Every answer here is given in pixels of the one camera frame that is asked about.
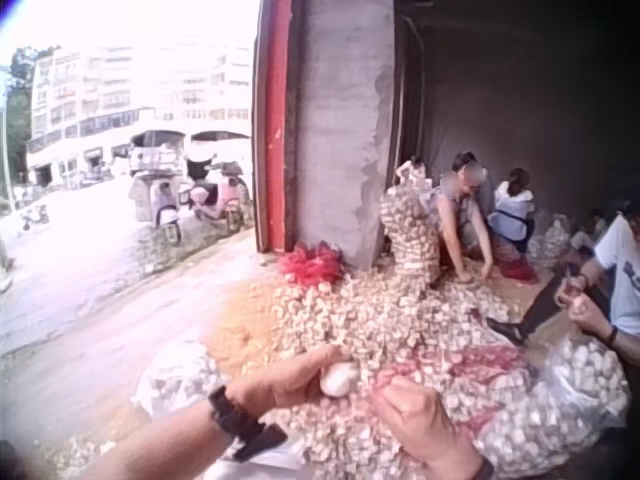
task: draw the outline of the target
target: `white garlic clove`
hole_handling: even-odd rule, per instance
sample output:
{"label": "white garlic clove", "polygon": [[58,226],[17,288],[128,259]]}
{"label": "white garlic clove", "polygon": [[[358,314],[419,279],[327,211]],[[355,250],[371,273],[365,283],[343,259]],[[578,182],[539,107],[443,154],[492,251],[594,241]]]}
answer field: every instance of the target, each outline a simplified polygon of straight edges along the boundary
{"label": "white garlic clove", "polygon": [[355,362],[334,363],[320,379],[320,390],[328,397],[344,397],[359,378],[360,369]]}

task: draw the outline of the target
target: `hand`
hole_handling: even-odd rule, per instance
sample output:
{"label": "hand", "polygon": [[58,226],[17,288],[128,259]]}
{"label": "hand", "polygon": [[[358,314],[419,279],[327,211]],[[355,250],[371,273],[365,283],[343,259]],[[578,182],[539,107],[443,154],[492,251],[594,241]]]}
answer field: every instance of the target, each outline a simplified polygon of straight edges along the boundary
{"label": "hand", "polygon": [[585,288],[587,288],[587,281],[583,276],[562,279],[554,296],[556,304],[562,308],[568,307],[574,298],[584,292]]}
{"label": "hand", "polygon": [[484,262],[484,265],[482,266],[482,279],[486,280],[487,278],[489,278],[489,276],[491,275],[491,269],[493,268],[493,262],[492,261],[488,261],[488,262]]}
{"label": "hand", "polygon": [[588,296],[581,294],[574,298],[569,307],[569,319],[581,330],[606,339],[613,327],[598,306]]}
{"label": "hand", "polygon": [[339,346],[323,345],[234,380],[227,398],[259,418],[272,408],[289,408],[318,397],[322,370],[347,360]]}
{"label": "hand", "polygon": [[471,280],[473,280],[473,277],[471,277],[471,274],[466,270],[458,272],[458,283],[471,283]]}
{"label": "hand", "polygon": [[435,479],[468,479],[480,469],[482,457],[449,420],[440,395],[405,377],[394,377],[371,396],[383,423]]}

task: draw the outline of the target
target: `sidewalk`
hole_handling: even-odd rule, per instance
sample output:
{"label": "sidewalk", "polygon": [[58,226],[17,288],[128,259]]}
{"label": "sidewalk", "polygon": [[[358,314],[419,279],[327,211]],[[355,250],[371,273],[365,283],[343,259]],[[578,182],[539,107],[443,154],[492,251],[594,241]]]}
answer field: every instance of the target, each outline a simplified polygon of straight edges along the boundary
{"label": "sidewalk", "polygon": [[29,450],[34,442],[60,447],[74,434],[125,436],[146,421],[130,397],[155,353],[186,332],[209,335],[225,290],[264,274],[248,230],[116,297],[59,338],[3,358],[3,438]]}

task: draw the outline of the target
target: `black watch strap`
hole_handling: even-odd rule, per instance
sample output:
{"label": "black watch strap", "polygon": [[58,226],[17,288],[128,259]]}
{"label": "black watch strap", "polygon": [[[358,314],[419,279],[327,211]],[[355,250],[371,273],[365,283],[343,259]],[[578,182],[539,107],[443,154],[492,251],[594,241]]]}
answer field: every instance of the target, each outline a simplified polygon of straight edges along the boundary
{"label": "black watch strap", "polygon": [[482,458],[482,466],[480,470],[476,472],[472,480],[491,480],[493,478],[493,465],[491,462],[487,460],[487,458]]}
{"label": "black watch strap", "polygon": [[214,390],[209,395],[213,407],[213,420],[220,428],[238,437],[244,445],[233,454],[233,459],[246,462],[266,450],[279,447],[287,440],[287,434],[277,425],[265,426],[243,408],[231,403],[226,397],[226,386]]}

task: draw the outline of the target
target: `red net bag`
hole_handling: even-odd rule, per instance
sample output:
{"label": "red net bag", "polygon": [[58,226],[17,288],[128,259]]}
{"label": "red net bag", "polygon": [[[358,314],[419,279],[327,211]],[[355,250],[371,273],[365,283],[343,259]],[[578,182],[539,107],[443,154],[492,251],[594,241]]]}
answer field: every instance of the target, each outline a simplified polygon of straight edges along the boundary
{"label": "red net bag", "polygon": [[325,242],[312,249],[298,243],[292,252],[280,258],[278,267],[288,281],[305,287],[317,286],[323,282],[334,283],[343,274],[340,252],[333,250]]}

